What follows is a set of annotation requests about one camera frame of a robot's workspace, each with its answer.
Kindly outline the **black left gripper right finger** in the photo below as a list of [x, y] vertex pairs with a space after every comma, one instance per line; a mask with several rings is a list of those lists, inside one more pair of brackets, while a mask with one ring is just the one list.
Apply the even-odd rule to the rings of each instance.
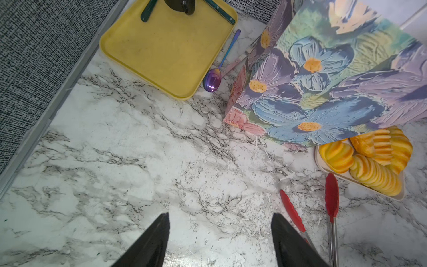
[[278, 267], [329, 266], [281, 214], [272, 216], [271, 232]]

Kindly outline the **red metal tongs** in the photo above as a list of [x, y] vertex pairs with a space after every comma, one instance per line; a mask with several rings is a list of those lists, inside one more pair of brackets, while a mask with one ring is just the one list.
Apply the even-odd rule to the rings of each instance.
[[[306, 232], [302, 219], [298, 215], [298, 212], [294, 208], [293, 204], [291, 203], [285, 191], [280, 190], [280, 197], [285, 207], [285, 210], [288, 213], [288, 216], [290, 217], [292, 222], [295, 224], [297, 229], [302, 234], [302, 238], [313, 249], [315, 249], [314, 244], [312, 243], [308, 233]], [[330, 251], [329, 261], [332, 267], [338, 267], [339, 253], [338, 253], [338, 234], [337, 234], [336, 216], [339, 211], [339, 187], [338, 187], [337, 179], [332, 173], [329, 173], [326, 178], [325, 203], [326, 203], [326, 210], [329, 216], [329, 222], [328, 222], [328, 238], [329, 238], [329, 251]]]

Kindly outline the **yellow striped bread top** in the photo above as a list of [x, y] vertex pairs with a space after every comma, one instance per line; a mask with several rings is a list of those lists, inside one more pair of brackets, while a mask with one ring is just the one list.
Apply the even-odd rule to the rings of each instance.
[[350, 138], [354, 149], [377, 163], [386, 166], [391, 163], [391, 135], [388, 129], [368, 132]]

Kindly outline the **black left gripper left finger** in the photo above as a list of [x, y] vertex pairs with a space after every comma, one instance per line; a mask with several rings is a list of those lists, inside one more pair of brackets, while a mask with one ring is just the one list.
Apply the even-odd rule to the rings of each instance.
[[169, 235], [169, 214], [160, 214], [112, 266], [162, 267]]

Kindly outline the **floral paper gift bag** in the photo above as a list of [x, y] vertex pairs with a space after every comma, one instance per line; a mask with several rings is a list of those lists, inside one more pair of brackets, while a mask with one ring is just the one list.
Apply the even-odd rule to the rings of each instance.
[[280, 1], [224, 122], [310, 147], [425, 118], [427, 47], [361, 1]]

